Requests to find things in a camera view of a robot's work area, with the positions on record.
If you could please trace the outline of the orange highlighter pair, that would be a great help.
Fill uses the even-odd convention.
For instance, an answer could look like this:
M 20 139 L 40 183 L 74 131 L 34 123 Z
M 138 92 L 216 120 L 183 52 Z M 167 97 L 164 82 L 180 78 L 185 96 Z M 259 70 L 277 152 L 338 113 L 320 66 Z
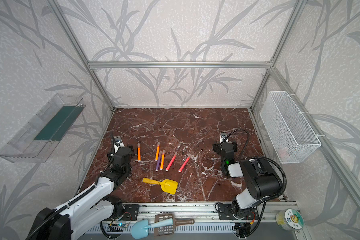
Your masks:
M 141 162 L 141 144 L 137 144 L 137 151 L 138 151 L 138 162 Z
M 155 156 L 155 161 L 156 162 L 159 159 L 159 155 L 160 155 L 160 142 L 157 142 L 157 150 L 156 150 L 156 156 Z

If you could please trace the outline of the purple highlighter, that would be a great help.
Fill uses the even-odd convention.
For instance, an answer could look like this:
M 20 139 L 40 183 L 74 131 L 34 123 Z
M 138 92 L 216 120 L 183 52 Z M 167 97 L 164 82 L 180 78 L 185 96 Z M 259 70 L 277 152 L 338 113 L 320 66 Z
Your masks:
M 158 161 L 157 161 L 157 164 L 156 164 L 156 169 L 155 171 L 158 172 L 159 169 L 160 169 L 160 166 L 161 166 L 161 159 L 162 159 L 162 151 L 159 151 L 159 157 L 158 157 Z

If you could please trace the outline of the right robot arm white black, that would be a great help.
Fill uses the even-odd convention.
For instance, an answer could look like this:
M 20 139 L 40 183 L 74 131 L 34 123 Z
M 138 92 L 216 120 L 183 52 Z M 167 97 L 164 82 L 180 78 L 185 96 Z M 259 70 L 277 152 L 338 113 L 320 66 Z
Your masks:
M 229 141 L 229 137 L 236 132 L 247 134 L 247 140 L 239 156 L 236 141 Z M 213 151 L 220 156 L 221 170 L 224 176 L 243 178 L 246 188 L 235 196 L 231 204 L 216 203 L 216 211 L 220 220 L 233 221 L 260 217 L 257 207 L 266 202 L 279 198 L 287 187 L 287 176 L 282 167 L 267 157 L 244 158 L 244 151 L 249 143 L 250 134 L 245 129 L 236 129 L 230 133 L 221 132 L 220 141 L 213 144 Z

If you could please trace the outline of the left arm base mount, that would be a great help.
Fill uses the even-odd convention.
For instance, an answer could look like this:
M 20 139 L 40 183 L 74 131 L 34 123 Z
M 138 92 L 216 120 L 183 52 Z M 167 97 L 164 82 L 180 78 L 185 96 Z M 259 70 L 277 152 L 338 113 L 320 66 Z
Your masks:
M 117 205 L 107 221 L 136 221 L 139 213 L 138 204 Z

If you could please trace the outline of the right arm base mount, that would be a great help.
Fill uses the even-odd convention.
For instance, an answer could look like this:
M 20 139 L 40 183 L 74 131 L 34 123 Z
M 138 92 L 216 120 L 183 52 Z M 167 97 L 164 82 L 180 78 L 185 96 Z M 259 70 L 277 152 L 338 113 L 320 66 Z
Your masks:
M 259 219 L 259 212 L 257 208 L 240 209 L 233 203 L 223 204 L 216 203 L 215 209 L 219 215 L 219 220 L 230 220 L 230 221 L 253 221 Z

